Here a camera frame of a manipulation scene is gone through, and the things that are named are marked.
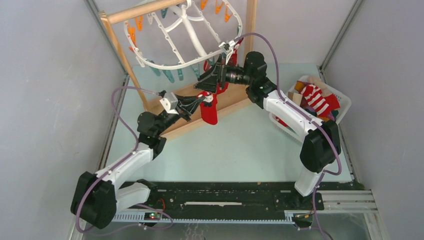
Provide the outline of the red Santa sock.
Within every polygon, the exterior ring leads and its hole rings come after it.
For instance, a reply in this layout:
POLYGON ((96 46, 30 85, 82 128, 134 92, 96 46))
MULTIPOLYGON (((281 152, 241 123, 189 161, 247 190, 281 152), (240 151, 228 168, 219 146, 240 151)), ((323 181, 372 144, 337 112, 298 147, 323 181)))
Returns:
POLYGON ((237 66, 237 64, 238 64, 238 49, 239 49, 240 45, 242 44, 243 40, 244 40, 244 38, 242 37, 233 46, 233 53, 230 56, 228 63, 227 63, 229 66, 237 66))
POLYGON ((201 119, 209 125, 216 125, 218 123, 218 100, 216 99, 216 95, 214 93, 202 91, 197 97, 204 97, 204 100, 199 105, 201 119))
POLYGON ((226 72, 226 63, 220 58, 214 66, 208 70, 207 75, 202 80, 202 89, 214 94, 220 94, 223 92, 227 85, 226 72))

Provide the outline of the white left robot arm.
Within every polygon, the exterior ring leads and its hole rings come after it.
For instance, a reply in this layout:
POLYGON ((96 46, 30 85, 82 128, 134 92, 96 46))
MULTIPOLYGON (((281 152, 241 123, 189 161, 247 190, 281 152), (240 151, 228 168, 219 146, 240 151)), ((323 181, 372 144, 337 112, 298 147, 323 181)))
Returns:
POLYGON ((201 92, 194 96, 181 96, 161 92, 163 111, 154 114, 141 113, 137 119, 135 147, 109 166, 95 173, 84 172, 79 178, 71 202, 70 211, 92 226, 103 229, 114 216, 129 207, 142 204, 153 208, 158 194, 145 182, 136 181, 124 187, 128 178, 142 166, 153 161, 164 149, 167 139, 162 137, 178 120, 191 121, 191 115, 202 103, 210 105, 213 95, 201 92))

